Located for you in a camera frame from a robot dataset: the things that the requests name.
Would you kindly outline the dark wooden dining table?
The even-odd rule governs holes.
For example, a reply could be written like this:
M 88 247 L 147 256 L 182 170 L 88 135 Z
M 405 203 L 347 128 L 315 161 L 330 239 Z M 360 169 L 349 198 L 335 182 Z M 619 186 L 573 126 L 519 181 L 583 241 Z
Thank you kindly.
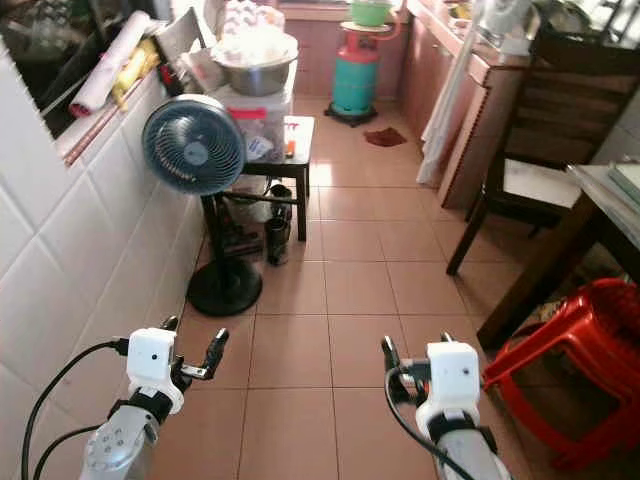
M 581 188 L 579 200 L 477 329 L 484 349 L 502 347 L 594 244 L 640 282 L 640 166 L 571 166 L 570 174 Z

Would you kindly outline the black bottle under side table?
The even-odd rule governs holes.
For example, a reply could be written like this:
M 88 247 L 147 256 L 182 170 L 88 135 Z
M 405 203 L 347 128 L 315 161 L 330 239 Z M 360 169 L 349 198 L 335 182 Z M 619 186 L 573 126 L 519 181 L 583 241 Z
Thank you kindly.
M 264 223 L 266 260 L 280 266 L 288 261 L 288 242 L 292 232 L 293 207 L 288 204 L 292 191 L 283 183 L 273 183 L 266 195 L 275 198 L 270 206 L 270 218 Z

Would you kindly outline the red plastic stool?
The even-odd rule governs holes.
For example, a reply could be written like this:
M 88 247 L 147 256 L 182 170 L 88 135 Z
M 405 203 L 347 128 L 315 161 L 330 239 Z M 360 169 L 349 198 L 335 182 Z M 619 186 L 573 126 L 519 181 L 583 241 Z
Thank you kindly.
M 618 402 L 607 419 L 577 440 L 541 417 L 513 379 L 554 349 Z M 556 452 L 556 468 L 580 470 L 616 449 L 640 444 L 640 285 L 602 278 L 576 289 L 549 320 L 512 335 L 485 367 L 483 388 L 497 389 L 513 419 Z

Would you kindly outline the blue standing fan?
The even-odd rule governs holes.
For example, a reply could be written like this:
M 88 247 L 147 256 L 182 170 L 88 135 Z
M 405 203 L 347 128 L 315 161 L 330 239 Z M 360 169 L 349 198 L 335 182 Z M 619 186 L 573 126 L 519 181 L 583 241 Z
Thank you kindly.
M 246 164 L 241 129 L 218 100 L 183 93 L 148 114 L 141 146 L 147 169 L 170 189 L 195 196 L 204 214 L 211 257 L 189 278 L 187 302 L 210 317 L 242 314 L 259 300 L 262 279 L 250 262 L 225 252 L 221 206 Z

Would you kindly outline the white hanging cloth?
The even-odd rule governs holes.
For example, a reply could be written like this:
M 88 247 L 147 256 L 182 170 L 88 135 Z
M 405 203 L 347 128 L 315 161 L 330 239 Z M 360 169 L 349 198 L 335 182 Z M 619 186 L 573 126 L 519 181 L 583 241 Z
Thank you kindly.
M 468 64 L 470 64 L 477 38 L 481 36 L 476 20 L 466 20 L 465 26 L 458 50 L 451 54 L 451 63 L 445 70 L 442 90 L 436 96 L 429 122 L 426 124 L 425 132 L 422 133 L 422 161 L 416 177 L 416 182 L 421 186 L 429 186 L 436 179 L 436 170 L 439 169 L 440 160 L 443 159 L 445 140 L 451 131 L 454 104 L 456 104 L 463 77 L 468 72 Z

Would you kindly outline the red floor cloth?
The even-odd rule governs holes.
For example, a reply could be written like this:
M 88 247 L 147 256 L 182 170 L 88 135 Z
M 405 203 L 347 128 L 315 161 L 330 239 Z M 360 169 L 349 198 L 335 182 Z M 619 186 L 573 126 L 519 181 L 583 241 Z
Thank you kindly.
M 407 142 L 407 138 L 394 127 L 383 128 L 380 131 L 365 131 L 364 138 L 370 145 L 384 148 L 396 147 Z

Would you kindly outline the white plastic storage container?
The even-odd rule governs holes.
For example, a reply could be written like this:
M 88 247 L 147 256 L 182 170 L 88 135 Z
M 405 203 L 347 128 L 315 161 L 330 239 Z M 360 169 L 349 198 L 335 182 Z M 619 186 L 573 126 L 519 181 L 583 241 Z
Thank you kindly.
M 255 97 L 242 95 L 227 84 L 215 90 L 212 97 L 236 120 L 248 163 L 279 163 L 284 159 L 285 116 L 292 114 L 291 91 Z

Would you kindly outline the small black side table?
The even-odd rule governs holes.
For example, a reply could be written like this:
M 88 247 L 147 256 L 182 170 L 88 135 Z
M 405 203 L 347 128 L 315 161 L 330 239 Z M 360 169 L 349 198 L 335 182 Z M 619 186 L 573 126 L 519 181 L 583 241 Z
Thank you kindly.
M 232 193 L 233 198 L 241 201 L 292 206 L 298 242 L 306 242 L 308 238 L 311 143 L 314 132 L 315 119 L 312 116 L 284 116 L 282 140 L 274 143 L 273 150 L 244 164 L 242 179 L 268 180 L 268 183 L 261 189 L 234 189 Z M 270 191 L 271 179 L 293 180 L 291 196 L 274 195 Z

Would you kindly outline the brown kitchen counter cabinet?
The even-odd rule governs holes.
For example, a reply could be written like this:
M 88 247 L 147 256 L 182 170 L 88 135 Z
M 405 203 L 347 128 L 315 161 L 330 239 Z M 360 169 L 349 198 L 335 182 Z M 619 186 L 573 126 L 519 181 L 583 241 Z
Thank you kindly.
M 403 0 L 404 32 L 410 45 L 404 51 L 399 101 L 420 147 L 451 54 L 457 52 L 463 36 L 454 29 L 449 6 L 466 3 L 468 0 Z M 529 56 L 500 54 L 483 36 L 477 38 L 454 104 L 443 159 L 430 184 L 444 209 L 465 210 L 475 200 L 490 157 L 497 152 L 498 137 L 506 128 L 516 83 L 527 65 Z

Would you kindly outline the dark wooden chair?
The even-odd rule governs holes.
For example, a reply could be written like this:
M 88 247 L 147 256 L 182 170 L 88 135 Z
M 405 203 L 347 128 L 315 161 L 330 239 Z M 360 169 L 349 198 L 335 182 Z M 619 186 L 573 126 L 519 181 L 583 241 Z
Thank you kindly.
M 447 274 L 458 273 L 486 216 L 534 230 L 556 227 L 581 193 L 568 169 L 593 160 L 639 90 L 640 46 L 540 33 L 495 150 L 486 156 L 483 183 Z

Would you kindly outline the yellow plastic packet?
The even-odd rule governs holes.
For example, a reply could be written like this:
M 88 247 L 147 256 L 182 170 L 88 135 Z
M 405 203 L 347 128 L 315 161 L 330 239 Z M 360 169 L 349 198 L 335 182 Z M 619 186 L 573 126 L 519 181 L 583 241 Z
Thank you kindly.
M 154 38 L 142 38 L 140 44 L 125 61 L 124 67 L 116 74 L 113 86 L 111 86 L 111 97 L 120 110 L 127 109 L 125 97 L 132 90 L 134 84 L 146 77 L 152 69 L 160 64 L 160 61 L 160 52 Z

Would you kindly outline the large covered steel bowl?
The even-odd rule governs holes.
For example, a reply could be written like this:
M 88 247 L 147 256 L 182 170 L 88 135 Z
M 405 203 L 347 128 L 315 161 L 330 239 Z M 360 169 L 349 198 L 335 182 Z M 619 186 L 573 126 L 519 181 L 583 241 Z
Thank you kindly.
M 275 28 L 252 28 L 225 36 L 211 54 L 229 86 L 251 97 L 283 92 L 298 55 L 297 38 Z

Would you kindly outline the white rolled paper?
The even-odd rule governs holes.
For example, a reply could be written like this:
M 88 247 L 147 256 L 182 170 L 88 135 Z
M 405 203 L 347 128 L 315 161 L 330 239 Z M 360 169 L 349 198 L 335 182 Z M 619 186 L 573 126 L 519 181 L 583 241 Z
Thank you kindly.
M 110 42 L 99 64 L 88 74 L 86 82 L 79 88 L 77 95 L 70 101 L 69 113 L 77 118 L 96 113 L 108 101 L 108 96 L 124 65 L 128 63 L 138 42 L 152 28 L 154 19 L 146 12 L 133 12 L 116 37 Z

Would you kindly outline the teal gas cylinder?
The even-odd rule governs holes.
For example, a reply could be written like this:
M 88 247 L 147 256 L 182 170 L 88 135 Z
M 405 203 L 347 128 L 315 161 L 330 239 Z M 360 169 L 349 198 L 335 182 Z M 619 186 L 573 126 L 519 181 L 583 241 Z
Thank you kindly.
M 376 109 L 372 105 L 378 83 L 379 29 L 357 26 L 347 20 L 340 23 L 343 38 L 335 59 L 332 101 L 325 115 L 348 127 L 371 122 Z

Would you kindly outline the egg carton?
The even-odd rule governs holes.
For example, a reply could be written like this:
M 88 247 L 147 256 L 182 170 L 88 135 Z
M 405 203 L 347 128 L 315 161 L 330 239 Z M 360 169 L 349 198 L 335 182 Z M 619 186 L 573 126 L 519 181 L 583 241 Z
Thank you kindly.
M 225 0 L 220 35 L 283 31 L 285 17 L 274 6 L 260 5 L 253 0 Z

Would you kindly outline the green plastic basin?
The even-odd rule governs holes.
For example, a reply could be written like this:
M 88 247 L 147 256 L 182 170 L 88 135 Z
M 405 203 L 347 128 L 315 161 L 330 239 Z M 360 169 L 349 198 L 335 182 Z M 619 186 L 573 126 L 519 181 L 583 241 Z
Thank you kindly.
M 396 0 L 349 0 L 349 20 L 355 26 L 380 28 L 393 22 Z

